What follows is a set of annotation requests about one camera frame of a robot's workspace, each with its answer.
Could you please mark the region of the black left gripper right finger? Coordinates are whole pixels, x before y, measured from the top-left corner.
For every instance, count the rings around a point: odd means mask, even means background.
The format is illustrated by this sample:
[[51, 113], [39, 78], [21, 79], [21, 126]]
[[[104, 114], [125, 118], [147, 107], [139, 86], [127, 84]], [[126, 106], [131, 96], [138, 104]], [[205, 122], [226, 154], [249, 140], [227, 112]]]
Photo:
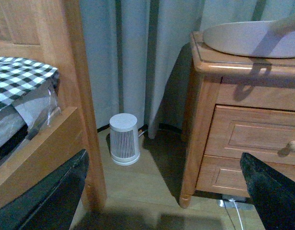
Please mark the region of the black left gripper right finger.
[[295, 182], [247, 152], [240, 167], [265, 229], [295, 230]]

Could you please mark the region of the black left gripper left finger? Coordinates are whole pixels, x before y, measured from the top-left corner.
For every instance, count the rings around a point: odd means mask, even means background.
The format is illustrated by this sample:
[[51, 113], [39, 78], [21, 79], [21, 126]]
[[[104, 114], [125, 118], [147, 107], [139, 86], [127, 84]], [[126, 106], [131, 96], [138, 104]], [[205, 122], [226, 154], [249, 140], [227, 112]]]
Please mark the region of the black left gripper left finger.
[[35, 186], [0, 209], [0, 230], [68, 230], [89, 167], [82, 149]]

